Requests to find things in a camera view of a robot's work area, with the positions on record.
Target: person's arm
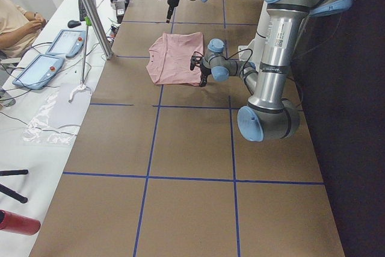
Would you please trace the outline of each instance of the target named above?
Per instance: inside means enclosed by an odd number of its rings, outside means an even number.
[[[46,26],[47,21],[45,18],[39,13],[39,12],[31,12],[31,11],[26,11],[24,13],[24,16],[29,20],[39,20],[42,23],[42,27]]]
[[[10,33],[0,34],[0,50],[7,49],[17,43],[27,34],[34,33],[42,27],[42,22],[39,20],[32,20],[22,27],[11,31]]]

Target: black curtain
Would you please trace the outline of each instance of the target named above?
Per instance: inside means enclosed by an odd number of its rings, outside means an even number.
[[[346,257],[385,256],[384,6],[310,20],[292,62]]]

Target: t-shirt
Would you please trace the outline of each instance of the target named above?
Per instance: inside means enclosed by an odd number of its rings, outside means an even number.
[[[0,0],[0,34],[10,33],[28,23],[29,20],[24,16],[25,13],[24,8],[13,4],[10,0]],[[1,51],[7,57],[20,57],[32,45],[38,34],[39,31],[27,34],[13,46]]]
[[[163,35],[149,48],[146,66],[154,84],[200,84],[200,69],[190,70],[191,56],[203,53],[203,33]]]

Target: metal pole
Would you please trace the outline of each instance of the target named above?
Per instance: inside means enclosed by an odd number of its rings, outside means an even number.
[[[80,80],[80,84],[83,85],[85,83],[84,79],[84,71],[85,71],[85,59],[87,57],[87,40],[88,40],[88,23],[85,21],[85,40],[84,40],[84,52],[83,52],[83,62],[82,62],[82,78]]]
[[[100,22],[99,15],[97,14],[96,7],[94,6],[92,0],[81,1],[84,4],[88,17],[91,19],[92,26],[96,33],[96,37],[99,40],[99,43],[104,51],[106,59],[109,60],[112,57],[112,49],[110,43],[106,38],[102,23]]]

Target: beige shirt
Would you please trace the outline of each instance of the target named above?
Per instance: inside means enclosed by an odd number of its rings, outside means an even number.
[[[29,20],[24,16],[25,13],[24,8],[13,4],[10,0],[0,0],[0,34],[10,33],[28,23]],[[20,57],[33,44],[39,32],[26,35],[13,46],[2,49],[2,52],[7,57]]]

